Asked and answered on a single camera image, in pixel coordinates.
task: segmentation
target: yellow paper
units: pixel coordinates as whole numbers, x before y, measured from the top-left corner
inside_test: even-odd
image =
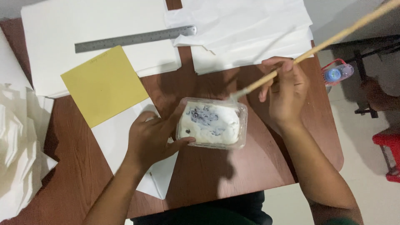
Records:
[[[92,128],[148,98],[121,46],[61,75]]]

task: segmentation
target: metal ruler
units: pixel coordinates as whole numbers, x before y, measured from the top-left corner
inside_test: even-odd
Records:
[[[158,40],[174,39],[177,38],[179,35],[191,36],[195,35],[196,33],[197,33],[196,26],[190,25],[190,26],[171,28],[167,30],[153,31],[143,34],[134,34],[116,38],[94,40],[94,41],[75,44],[75,53],[112,48],[117,45],[124,46],[124,45],[140,44]]]

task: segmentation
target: white glue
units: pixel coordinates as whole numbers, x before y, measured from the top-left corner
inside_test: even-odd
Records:
[[[188,102],[179,122],[179,135],[197,143],[234,144],[239,139],[238,109]]]

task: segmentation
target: wooden table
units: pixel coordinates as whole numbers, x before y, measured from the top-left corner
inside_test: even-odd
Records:
[[[169,1],[170,9],[180,8]],[[30,79],[21,19],[0,23],[25,74]],[[198,76],[189,47],[179,48],[182,67],[142,78],[162,117],[168,117],[183,97],[221,99],[260,78],[256,66]],[[337,170],[343,154],[317,57],[300,66],[311,80],[302,119]],[[249,109],[246,146],[239,151],[186,147],[180,151],[165,200],[134,193],[128,217],[162,212],[215,199],[266,190],[296,182],[282,139],[269,126],[268,107],[255,91],[240,99]],[[58,98],[47,132],[45,153],[59,163],[44,179],[43,188],[20,215],[1,224],[80,224],[112,177],[110,168],[71,96]]]

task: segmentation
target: wooden brush handle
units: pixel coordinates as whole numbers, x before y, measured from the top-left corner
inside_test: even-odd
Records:
[[[330,39],[324,41],[320,45],[313,47],[309,51],[305,52],[301,56],[297,57],[296,59],[293,60],[294,64],[300,63],[304,59],[310,57],[311,55],[314,55],[315,53],[321,51],[322,49],[326,48],[328,45],[333,44],[336,41],[341,40],[342,38],[346,37],[347,35],[353,33],[355,30],[369,24],[373,20],[379,18],[381,15],[393,10],[394,8],[400,6],[400,0],[391,0],[388,3],[380,6],[378,9],[375,11],[367,14],[366,16],[362,17],[359,19],[357,22],[355,22],[352,26],[340,31],[338,34],[335,36],[331,37]],[[248,92],[254,91],[256,88],[260,87],[261,85],[267,83],[274,77],[278,75],[278,72],[275,70],[274,72],[262,77],[260,80],[250,84],[249,86],[246,87],[246,90]]]

